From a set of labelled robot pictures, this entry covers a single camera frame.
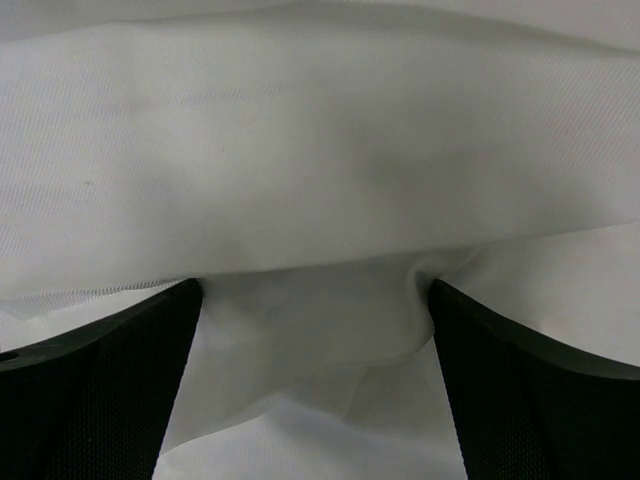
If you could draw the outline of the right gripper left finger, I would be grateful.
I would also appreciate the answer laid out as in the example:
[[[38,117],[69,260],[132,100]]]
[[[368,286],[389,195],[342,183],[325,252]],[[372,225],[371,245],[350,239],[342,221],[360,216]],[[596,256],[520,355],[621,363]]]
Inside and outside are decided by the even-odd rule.
[[[152,478],[202,300],[189,279],[2,353],[2,478]]]

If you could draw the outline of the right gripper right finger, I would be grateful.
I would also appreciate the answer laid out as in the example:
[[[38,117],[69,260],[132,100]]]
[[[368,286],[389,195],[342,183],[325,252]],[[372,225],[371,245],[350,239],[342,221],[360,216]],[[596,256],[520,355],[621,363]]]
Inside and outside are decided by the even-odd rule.
[[[636,479],[639,369],[434,281],[428,311],[470,479]]]

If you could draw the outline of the white pleated skirt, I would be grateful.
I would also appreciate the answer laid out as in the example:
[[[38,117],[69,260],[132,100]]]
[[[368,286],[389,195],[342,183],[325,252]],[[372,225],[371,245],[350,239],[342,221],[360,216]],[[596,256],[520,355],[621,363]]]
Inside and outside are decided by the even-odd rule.
[[[185,278],[159,479],[461,479],[418,284],[639,360],[635,1],[5,1],[1,346]]]

